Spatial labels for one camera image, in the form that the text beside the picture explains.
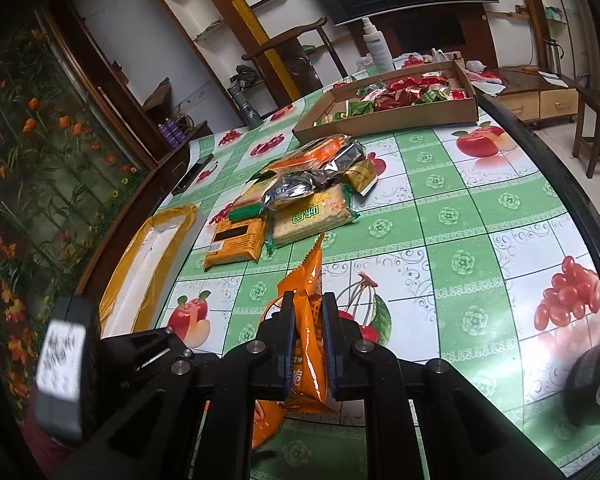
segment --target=white spray bottle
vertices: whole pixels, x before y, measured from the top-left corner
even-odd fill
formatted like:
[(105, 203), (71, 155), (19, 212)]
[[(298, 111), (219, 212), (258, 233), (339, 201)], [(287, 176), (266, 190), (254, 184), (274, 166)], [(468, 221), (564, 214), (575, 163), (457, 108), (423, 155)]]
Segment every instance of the white spray bottle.
[(384, 35), (382, 32), (376, 29), (376, 26), (371, 23), (369, 18), (362, 18), (362, 24), (365, 27), (365, 40), (366, 47), (369, 49), (374, 65), (378, 73), (391, 72), (395, 70), (394, 60), (391, 57), (389, 47), (386, 45)]

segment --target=cardboard box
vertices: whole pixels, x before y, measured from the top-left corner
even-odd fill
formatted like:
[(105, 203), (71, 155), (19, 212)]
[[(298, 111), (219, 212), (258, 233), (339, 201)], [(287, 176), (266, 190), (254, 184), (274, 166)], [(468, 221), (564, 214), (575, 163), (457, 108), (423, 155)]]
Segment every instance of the cardboard box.
[[(345, 101), (360, 100), (356, 92), (360, 88), (382, 81), (386, 84), (407, 76), (419, 76), (427, 72), (442, 72), (449, 79), (453, 89), (466, 90), (468, 99), (413, 105), (404, 108), (394, 108), (382, 112), (373, 112), (333, 123), (314, 126), (315, 121), (325, 115), (345, 111)], [(433, 126), (434, 124), (472, 123), (478, 121), (478, 105), (474, 88), (454, 61), (429, 63), (426, 65), (403, 68), (394, 72), (386, 72), (373, 77), (354, 81), (333, 88), (318, 99), (314, 106), (300, 119), (294, 133), (301, 144), (310, 140), (335, 134), (347, 134), (360, 137), (368, 134), (378, 134), (391, 130), (403, 130), (418, 126)]]

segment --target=tile floor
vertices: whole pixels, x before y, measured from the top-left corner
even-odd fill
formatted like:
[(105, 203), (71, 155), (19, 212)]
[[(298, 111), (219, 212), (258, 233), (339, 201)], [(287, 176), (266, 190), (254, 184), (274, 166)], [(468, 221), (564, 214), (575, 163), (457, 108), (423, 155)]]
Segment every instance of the tile floor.
[[(595, 114), (592, 110), (587, 109), (584, 126), (585, 136), (593, 135), (594, 125)], [(536, 129), (535, 133), (560, 158), (567, 169), (573, 173), (600, 213), (600, 163), (596, 166), (596, 173), (593, 178), (588, 179), (585, 176), (585, 171), (589, 159), (584, 157), (582, 153), (580, 154), (580, 159), (571, 156), (575, 131), (575, 123), (563, 123)]]

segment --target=black phone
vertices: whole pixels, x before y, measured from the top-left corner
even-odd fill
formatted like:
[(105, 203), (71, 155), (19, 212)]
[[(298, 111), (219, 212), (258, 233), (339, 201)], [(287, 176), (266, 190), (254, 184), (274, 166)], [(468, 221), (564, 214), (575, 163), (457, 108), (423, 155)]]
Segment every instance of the black phone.
[(171, 194), (173, 196), (179, 195), (186, 191), (187, 187), (191, 185), (191, 183), (196, 179), (196, 177), (200, 174), (203, 168), (214, 158), (213, 153), (209, 153), (207, 156), (203, 156), (199, 158), (198, 161), (193, 165), (193, 167), (187, 171), (185, 176), (179, 181), (178, 185), (173, 188)]

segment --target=wooden stool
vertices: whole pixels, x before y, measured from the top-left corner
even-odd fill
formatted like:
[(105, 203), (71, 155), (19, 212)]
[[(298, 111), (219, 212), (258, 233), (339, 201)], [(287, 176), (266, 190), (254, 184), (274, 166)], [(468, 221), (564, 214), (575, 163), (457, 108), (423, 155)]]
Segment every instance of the wooden stool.
[[(580, 147), (589, 152), (589, 165), (587, 166), (587, 178), (593, 177), (593, 172), (596, 169), (596, 164), (600, 162), (600, 90), (592, 90), (590, 88), (578, 89), (578, 124), (576, 126), (576, 137), (573, 142), (573, 156), (578, 158), (580, 155)], [(593, 137), (583, 137), (582, 129), (584, 127), (584, 110), (585, 105), (589, 105), (596, 113), (596, 129)]]

